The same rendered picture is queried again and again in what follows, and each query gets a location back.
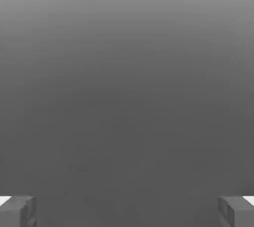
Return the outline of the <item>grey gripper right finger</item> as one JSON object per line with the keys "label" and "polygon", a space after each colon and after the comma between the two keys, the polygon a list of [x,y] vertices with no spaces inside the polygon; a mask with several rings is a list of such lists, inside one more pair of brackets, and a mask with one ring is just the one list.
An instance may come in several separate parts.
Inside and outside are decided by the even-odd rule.
{"label": "grey gripper right finger", "polygon": [[220,196],[217,208],[221,227],[254,227],[254,196]]}

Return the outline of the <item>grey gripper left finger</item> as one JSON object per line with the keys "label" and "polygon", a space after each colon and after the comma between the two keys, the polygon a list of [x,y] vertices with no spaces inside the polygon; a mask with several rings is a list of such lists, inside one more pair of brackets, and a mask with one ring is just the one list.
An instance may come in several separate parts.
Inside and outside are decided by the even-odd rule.
{"label": "grey gripper left finger", "polygon": [[0,196],[0,227],[37,227],[37,198]]}

